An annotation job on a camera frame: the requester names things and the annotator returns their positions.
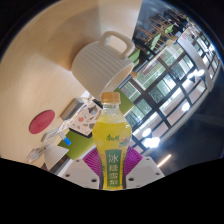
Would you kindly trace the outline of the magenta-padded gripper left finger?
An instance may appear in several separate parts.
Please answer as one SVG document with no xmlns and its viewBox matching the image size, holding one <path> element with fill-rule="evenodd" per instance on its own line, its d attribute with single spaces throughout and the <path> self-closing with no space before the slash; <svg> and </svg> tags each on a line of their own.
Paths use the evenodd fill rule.
<svg viewBox="0 0 224 224">
<path fill-rule="evenodd" d="M 101 161 L 96 148 L 83 158 L 75 159 L 62 178 L 84 188 L 99 188 L 102 175 Z"/>
</svg>

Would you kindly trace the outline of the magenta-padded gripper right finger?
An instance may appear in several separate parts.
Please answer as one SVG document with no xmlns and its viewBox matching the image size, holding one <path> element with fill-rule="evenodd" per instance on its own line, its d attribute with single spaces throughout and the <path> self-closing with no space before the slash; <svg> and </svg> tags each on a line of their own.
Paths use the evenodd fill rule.
<svg viewBox="0 0 224 224">
<path fill-rule="evenodd" d="M 150 156 L 143 157 L 134 148 L 128 148 L 124 161 L 126 187 L 143 187 L 163 177 L 164 174 Z"/>
</svg>

